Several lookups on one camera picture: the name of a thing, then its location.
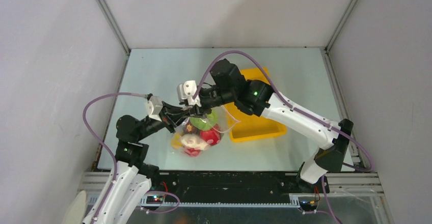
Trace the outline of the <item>red bell pepper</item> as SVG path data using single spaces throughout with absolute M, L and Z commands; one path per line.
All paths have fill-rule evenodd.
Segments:
M 200 131 L 200 137 L 211 146 L 217 145 L 222 138 L 221 133 L 214 128 Z

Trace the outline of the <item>yellow mango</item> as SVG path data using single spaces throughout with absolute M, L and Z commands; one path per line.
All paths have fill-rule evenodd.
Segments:
M 179 134 L 174 134 L 173 137 L 171 138 L 171 147 L 175 150 L 179 150 L 183 148 L 183 144 L 180 141 L 180 135 Z

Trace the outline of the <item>white radish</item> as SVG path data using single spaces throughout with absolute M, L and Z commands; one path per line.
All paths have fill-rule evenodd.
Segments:
M 180 142 L 185 148 L 205 151 L 210 148 L 205 140 L 196 134 L 185 134 L 180 137 Z

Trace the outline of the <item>dark red apple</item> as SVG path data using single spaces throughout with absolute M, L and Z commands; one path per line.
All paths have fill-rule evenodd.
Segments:
M 198 128 L 196 128 L 191 123 L 187 123 L 184 127 L 183 132 L 184 132 L 184 134 L 197 134 L 197 133 L 199 133 L 199 130 L 198 130 Z

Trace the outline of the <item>bright red apple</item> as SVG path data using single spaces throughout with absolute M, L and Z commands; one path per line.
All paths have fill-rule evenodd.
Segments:
M 197 157 L 201 150 L 193 149 L 193 148 L 184 148 L 184 153 L 189 157 Z

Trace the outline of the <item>yellow plastic tray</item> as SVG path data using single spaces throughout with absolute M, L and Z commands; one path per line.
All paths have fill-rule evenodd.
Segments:
M 287 132 L 285 125 L 264 117 L 246 115 L 233 102 L 225 104 L 224 108 L 230 114 L 227 116 L 228 125 L 233 128 L 229 135 L 234 143 L 283 136 Z

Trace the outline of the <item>green cabbage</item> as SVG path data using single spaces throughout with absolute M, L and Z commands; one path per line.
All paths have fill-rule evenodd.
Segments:
M 218 114 L 213 109 L 210 114 L 206 114 L 204 118 L 190 117 L 190 123 L 198 130 L 207 131 L 212 129 L 218 123 Z

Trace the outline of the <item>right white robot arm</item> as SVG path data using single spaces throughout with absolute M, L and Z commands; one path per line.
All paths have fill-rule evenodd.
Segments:
M 353 122 L 324 119 L 289 101 L 269 77 L 266 81 L 245 79 L 239 68 L 227 59 L 211 64 L 205 74 L 212 76 L 214 85 L 202 89 L 204 81 L 200 81 L 194 94 L 204 109 L 233 103 L 246 115 L 281 123 L 317 144 L 315 155 L 299 169 L 296 185 L 300 191 L 310 192 L 323 175 L 341 171 Z

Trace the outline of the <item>clear pink-dotted zip bag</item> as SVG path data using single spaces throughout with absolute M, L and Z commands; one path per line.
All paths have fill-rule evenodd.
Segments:
M 224 106 L 220 106 L 220 107 L 212 108 L 212 109 L 210 110 L 210 113 L 211 113 L 211 111 L 212 111 L 213 109 L 217 112 L 218 117 L 219 117 L 219 119 L 218 119 L 218 123 L 217 123 L 213 128 L 216 129 L 217 131 L 219 131 L 219 132 L 221 133 L 222 138 L 221 138 L 221 140 L 220 140 L 220 142 L 219 142 L 219 143 L 221 143 L 221 141 L 222 141 L 224 135 L 225 135 L 225 134 L 229 134 L 230 131 L 231 131 L 231 129 L 233 128 L 232 126 L 229 126 L 229 125 L 228 125 L 228 119 L 227 119 L 227 116 L 230 115 L 230 114 L 227 112 L 227 110 L 224 108 Z M 184 132 L 183 132 L 183 130 L 184 130 L 184 127 L 185 127 L 185 125 L 186 125 L 187 123 L 190 123 L 190 117 L 187 118 L 187 119 L 186 119 L 186 120 L 185 120 L 185 121 L 184 121 L 184 122 L 183 122 L 179 127 L 176 128 L 176 131 L 175 131 L 174 134 L 179 134 L 180 136 L 185 135 Z M 186 155 L 186 154 L 184 153 L 184 148 L 185 148 L 185 147 L 183 147 L 182 149 L 179 149 L 179 150 L 175 150 L 175 149 L 172 148 L 172 150 L 175 151 L 175 152 L 179 152 L 179 153 L 182 153 L 182 154 Z

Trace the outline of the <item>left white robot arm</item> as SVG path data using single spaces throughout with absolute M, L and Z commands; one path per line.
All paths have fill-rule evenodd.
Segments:
M 83 223 L 127 223 L 142 197 L 147 194 L 157 197 L 169 195 L 176 200 L 172 210 L 180 206 L 177 195 L 157 191 L 161 185 L 159 168 L 144 162 L 149 146 L 140 141 L 162 129 L 173 132 L 185 118 L 195 114 L 194 108 L 182 108 L 148 99 L 146 110 L 148 115 L 142 120 L 129 115 L 118 119 L 117 149 L 115 152 L 107 150 L 114 166 Z

